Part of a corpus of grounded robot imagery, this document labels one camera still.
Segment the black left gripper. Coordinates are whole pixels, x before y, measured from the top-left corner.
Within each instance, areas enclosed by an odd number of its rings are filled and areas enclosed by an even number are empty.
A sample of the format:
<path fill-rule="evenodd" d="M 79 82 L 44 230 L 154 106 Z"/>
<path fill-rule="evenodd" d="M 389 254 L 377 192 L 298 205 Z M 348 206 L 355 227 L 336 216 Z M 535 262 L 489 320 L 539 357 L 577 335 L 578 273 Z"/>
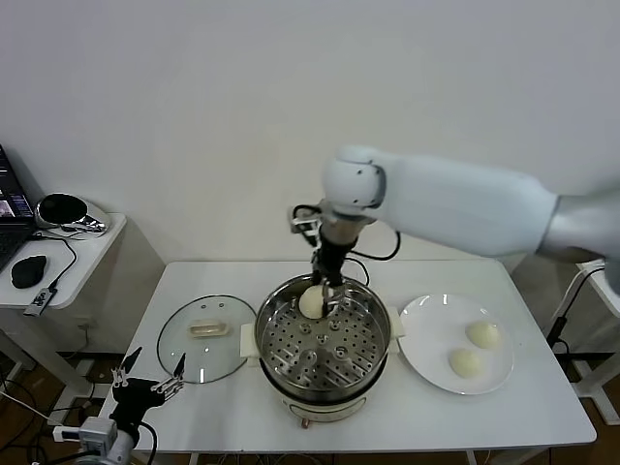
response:
<path fill-rule="evenodd" d="M 112 394 L 117 405 L 110 417 L 118 426 L 137 426 L 146 412 L 163 405 L 163 395 L 176 395 L 184 386 L 186 354 L 176 364 L 170 378 L 157 383 L 145 379 L 129 378 L 128 374 L 140 356 L 137 347 L 121 364 L 112 369 Z"/>

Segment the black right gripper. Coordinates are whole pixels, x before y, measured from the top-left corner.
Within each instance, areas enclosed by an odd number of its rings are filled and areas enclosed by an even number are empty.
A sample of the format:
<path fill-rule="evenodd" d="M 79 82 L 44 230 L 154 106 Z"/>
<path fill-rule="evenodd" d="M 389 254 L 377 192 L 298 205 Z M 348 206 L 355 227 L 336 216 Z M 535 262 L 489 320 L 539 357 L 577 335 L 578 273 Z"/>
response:
<path fill-rule="evenodd" d="M 351 250 L 352 244 L 335 244 L 325 239 L 313 256 L 312 283 L 324 283 L 321 285 L 322 318 L 330 313 L 333 298 L 340 299 L 345 293 L 341 270 Z"/>

